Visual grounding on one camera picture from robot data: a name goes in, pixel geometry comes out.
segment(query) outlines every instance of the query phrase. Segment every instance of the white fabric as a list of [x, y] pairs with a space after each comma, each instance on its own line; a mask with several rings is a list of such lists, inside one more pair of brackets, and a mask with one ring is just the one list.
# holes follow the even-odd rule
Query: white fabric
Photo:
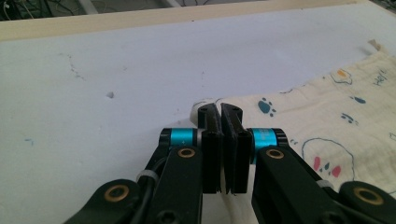
[[367, 59], [289, 91], [200, 100], [191, 121], [201, 105], [239, 106], [245, 128], [281, 128], [334, 189], [359, 180], [396, 197], [396, 58], [372, 45], [378, 52]]

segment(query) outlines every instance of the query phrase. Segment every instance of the wooden edge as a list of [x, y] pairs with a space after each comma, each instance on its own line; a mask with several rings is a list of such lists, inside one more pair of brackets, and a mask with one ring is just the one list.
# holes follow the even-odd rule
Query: wooden edge
[[0, 41], [73, 35], [129, 27], [198, 21], [297, 8], [366, 3], [367, 0], [271, 0], [199, 7], [171, 7], [141, 11], [59, 17], [24, 21], [0, 21]]

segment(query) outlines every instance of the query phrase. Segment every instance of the printed cloth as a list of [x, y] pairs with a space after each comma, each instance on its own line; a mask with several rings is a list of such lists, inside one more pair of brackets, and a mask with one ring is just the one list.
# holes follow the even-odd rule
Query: printed cloth
[[245, 128], [281, 128], [290, 146], [335, 190], [359, 180], [396, 197], [396, 58], [370, 43], [378, 52], [301, 87], [200, 100], [191, 121], [196, 124], [201, 105], [236, 105], [244, 111]]

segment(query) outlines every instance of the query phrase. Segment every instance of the blue band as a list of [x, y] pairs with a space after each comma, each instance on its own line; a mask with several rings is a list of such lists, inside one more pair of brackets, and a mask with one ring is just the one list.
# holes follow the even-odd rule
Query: blue band
[[277, 146], [277, 140], [274, 130], [264, 128], [252, 128], [254, 137], [254, 160], [252, 164], [256, 164], [257, 153], [263, 147]]
[[192, 146], [192, 144], [193, 144], [193, 129], [191, 128], [172, 129], [171, 147]]

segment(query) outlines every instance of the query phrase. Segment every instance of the table surface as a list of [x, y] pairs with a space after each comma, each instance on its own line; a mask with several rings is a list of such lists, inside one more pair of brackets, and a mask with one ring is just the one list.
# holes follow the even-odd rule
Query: table surface
[[[375, 52], [372, 38], [395, 55], [395, 23], [345, 0], [0, 22], [0, 223], [63, 222], [102, 184], [135, 179], [162, 128], [192, 127], [194, 101], [302, 85]], [[234, 223], [255, 223], [244, 207]], [[219, 195], [203, 209], [203, 223], [230, 222]]]

